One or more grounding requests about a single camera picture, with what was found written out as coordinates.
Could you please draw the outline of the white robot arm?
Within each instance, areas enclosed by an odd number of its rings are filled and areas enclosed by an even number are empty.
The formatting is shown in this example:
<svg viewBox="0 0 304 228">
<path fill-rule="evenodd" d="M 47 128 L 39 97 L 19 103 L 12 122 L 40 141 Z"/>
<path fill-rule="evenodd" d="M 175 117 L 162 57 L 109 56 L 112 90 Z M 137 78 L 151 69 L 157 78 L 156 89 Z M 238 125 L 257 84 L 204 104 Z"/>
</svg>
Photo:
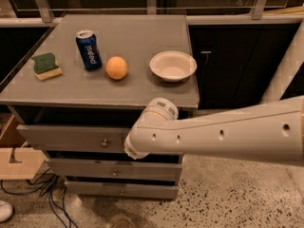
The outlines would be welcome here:
<svg viewBox="0 0 304 228">
<path fill-rule="evenodd" d="M 304 162 L 304 99 L 301 96 L 180 120 L 164 98 L 153 99 L 130 129 L 125 153 L 190 154 L 301 165 Z"/>
</svg>

